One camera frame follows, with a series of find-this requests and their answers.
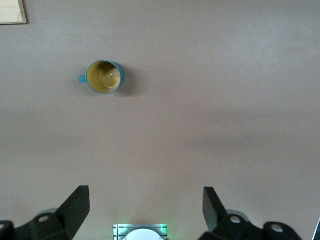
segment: white semicircular object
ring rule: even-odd
[[[124,240],[162,240],[162,238],[150,229],[137,229],[130,232]]]

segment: mug handle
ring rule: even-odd
[[[79,79],[79,83],[81,84],[86,84],[87,83],[87,80],[86,80],[86,75],[81,75],[78,77]]]

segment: wooden board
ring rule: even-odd
[[[27,20],[22,0],[0,0],[0,25],[25,23]]]

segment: silver bolt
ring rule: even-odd
[[[49,217],[48,216],[42,216],[42,217],[40,217],[39,218],[39,223],[43,223],[43,222],[45,222],[45,221],[47,221],[49,219]]]
[[[273,231],[275,231],[277,233],[283,233],[284,232],[284,229],[278,224],[272,224],[271,228],[272,228]]]
[[[231,220],[231,222],[233,222],[234,224],[239,224],[239,223],[241,223],[240,218],[237,217],[237,216],[232,216],[232,217],[230,218],[230,220]]]

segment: blue mug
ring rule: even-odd
[[[79,83],[88,84],[98,94],[114,93],[125,80],[125,71],[116,62],[101,59],[89,65]]]

